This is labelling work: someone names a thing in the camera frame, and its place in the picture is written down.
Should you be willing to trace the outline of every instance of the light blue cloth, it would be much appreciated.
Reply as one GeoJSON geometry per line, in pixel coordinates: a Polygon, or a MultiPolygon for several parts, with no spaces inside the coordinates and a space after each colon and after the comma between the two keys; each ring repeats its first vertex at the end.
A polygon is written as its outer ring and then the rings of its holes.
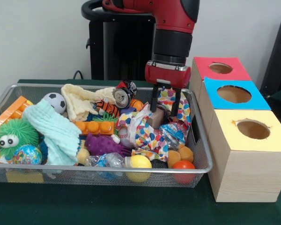
{"type": "Polygon", "coordinates": [[[67,118],[55,112],[45,100],[27,107],[22,118],[41,134],[48,146],[46,165],[74,165],[79,147],[80,129],[67,118]]]}

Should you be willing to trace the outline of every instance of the red box top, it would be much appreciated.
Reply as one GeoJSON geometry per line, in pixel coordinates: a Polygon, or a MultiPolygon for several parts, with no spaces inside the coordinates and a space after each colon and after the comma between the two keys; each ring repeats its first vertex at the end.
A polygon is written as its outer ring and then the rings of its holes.
{"type": "Polygon", "coordinates": [[[199,74],[204,80],[250,81],[251,78],[238,58],[194,57],[199,74]]]}

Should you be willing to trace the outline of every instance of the white wall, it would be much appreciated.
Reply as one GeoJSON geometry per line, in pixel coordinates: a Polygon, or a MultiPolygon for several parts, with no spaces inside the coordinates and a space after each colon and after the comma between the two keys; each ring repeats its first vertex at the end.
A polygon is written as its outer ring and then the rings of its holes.
{"type": "MultiPolygon", "coordinates": [[[[0,0],[0,94],[20,78],[90,78],[86,0],[0,0]]],[[[281,21],[281,0],[201,0],[193,56],[239,57],[260,86],[281,21]]]]}

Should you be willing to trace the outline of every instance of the circular hole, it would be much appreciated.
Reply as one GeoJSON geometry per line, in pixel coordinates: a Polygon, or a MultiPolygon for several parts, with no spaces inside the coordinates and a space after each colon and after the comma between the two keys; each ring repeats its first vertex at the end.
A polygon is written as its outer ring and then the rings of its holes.
{"type": "Polygon", "coordinates": [[[254,139],[265,139],[269,137],[270,131],[267,126],[256,120],[244,120],[237,123],[237,128],[243,135],[254,139]]]}
{"type": "Polygon", "coordinates": [[[231,73],[231,71],[232,71],[232,67],[230,67],[224,63],[219,63],[219,62],[214,62],[214,63],[210,64],[209,68],[218,74],[228,74],[228,73],[231,73]]]}
{"type": "Polygon", "coordinates": [[[228,102],[244,103],[250,101],[251,94],[241,87],[237,86],[223,86],[217,90],[217,94],[228,102]]]}

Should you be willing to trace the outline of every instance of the tomato toy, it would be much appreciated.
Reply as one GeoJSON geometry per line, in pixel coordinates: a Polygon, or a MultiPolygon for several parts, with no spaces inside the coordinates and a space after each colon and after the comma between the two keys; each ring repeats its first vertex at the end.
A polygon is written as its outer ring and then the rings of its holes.
{"type": "MultiPolygon", "coordinates": [[[[172,169],[195,169],[195,166],[186,160],[181,160],[176,162],[172,169]]],[[[193,173],[174,173],[174,180],[180,184],[190,184],[195,178],[195,174],[193,173]]]]}

